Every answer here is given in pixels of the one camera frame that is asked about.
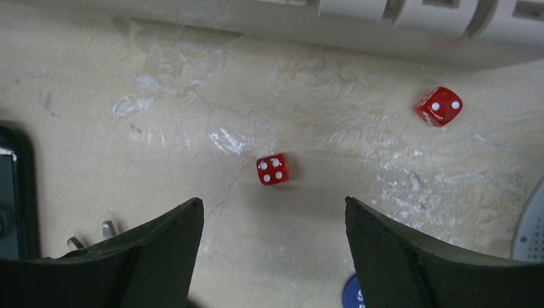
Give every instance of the white paint residue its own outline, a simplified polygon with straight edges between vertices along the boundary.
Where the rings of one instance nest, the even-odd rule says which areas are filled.
[[[14,161],[14,162],[17,161],[17,156],[16,156],[15,152],[12,151],[12,150],[0,148],[0,155],[11,155],[13,161]]]
[[[240,135],[240,139],[244,140],[244,142],[242,142],[230,135],[224,128],[220,128],[220,130],[223,134],[222,136],[220,136],[218,133],[211,133],[208,136],[216,147],[224,153],[242,155],[248,143],[252,143],[252,139],[249,137]]]
[[[145,110],[154,102],[153,98],[139,99],[134,95],[121,98],[113,107],[114,117],[126,117],[133,112]]]

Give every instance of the white scuff mark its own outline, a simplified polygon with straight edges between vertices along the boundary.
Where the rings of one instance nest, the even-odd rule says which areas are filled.
[[[440,172],[434,177],[434,180],[438,181],[439,183],[454,184],[461,180],[464,181],[470,178],[484,178],[484,176],[478,173],[466,173],[464,175],[447,176],[444,172]]]
[[[505,149],[508,152],[515,153],[515,149],[512,147],[512,144],[501,145],[501,144],[498,144],[497,142],[493,142],[489,139],[482,137],[482,135],[480,135],[479,133],[475,133],[473,136],[474,138],[476,138],[476,140],[480,141],[481,143],[485,145],[493,146],[500,149]]]
[[[384,168],[386,171],[391,170],[391,164],[389,162],[380,162],[380,167]]]
[[[139,85],[140,87],[154,92],[163,93],[163,94],[177,94],[178,91],[174,88],[161,85],[159,80],[151,77],[148,74],[141,72],[134,72],[132,75],[132,83]]]
[[[195,90],[200,85],[202,80],[202,78],[191,78],[186,83],[180,85],[179,88],[174,88],[168,85],[162,85],[159,79],[142,72],[134,72],[134,74],[132,75],[132,83],[134,83],[135,85],[138,85],[146,90],[151,90],[156,93],[167,95],[195,95]]]
[[[274,142],[269,142],[267,145],[254,150],[253,151],[253,156],[255,158],[270,156],[270,155],[274,154],[274,147],[275,147]]]
[[[480,142],[483,143],[483,144],[487,144],[487,145],[490,145],[490,146],[493,145],[493,142],[492,142],[492,141],[489,141],[489,140],[485,139],[485,138],[482,137],[479,133],[475,133],[475,134],[474,134],[474,138],[476,138],[478,141],[480,141]]]
[[[121,98],[113,107],[114,117],[126,117],[133,112],[148,109],[155,100],[153,98],[137,98],[127,95]]]
[[[412,173],[410,175],[410,184],[412,184],[412,192],[416,193],[420,191],[421,189],[420,182],[421,182],[421,179],[417,174]]]
[[[220,136],[218,133],[211,133],[208,136],[210,137],[210,140],[216,145],[216,147],[220,149],[223,153],[242,155],[247,145],[249,143],[253,143],[253,140],[251,138],[242,136],[240,133],[238,133],[238,135],[240,135],[240,139],[243,141],[237,140],[235,137],[230,135],[224,128],[220,128],[219,130],[221,130],[221,133],[223,134],[222,136]]]

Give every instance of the black device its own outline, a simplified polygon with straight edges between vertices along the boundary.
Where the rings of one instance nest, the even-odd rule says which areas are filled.
[[[40,257],[33,150],[12,123],[0,122],[0,258]]]

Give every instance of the white plastic part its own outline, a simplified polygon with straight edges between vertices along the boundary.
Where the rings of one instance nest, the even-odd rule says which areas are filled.
[[[321,0],[319,16],[355,17],[367,22],[379,22],[386,10],[387,0]]]
[[[478,1],[453,0],[452,4],[445,3],[440,0],[405,0],[394,25],[458,37],[472,20]]]
[[[517,12],[518,4],[533,5],[540,11]],[[544,47],[544,0],[496,0],[475,39]]]

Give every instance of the metal pin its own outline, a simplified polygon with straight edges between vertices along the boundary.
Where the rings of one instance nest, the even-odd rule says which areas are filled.
[[[66,244],[71,252],[74,250],[83,249],[85,247],[75,236],[70,237],[68,241],[66,241]]]
[[[102,223],[102,236],[104,239],[111,239],[112,237],[117,236],[114,224],[110,220],[106,220]]]

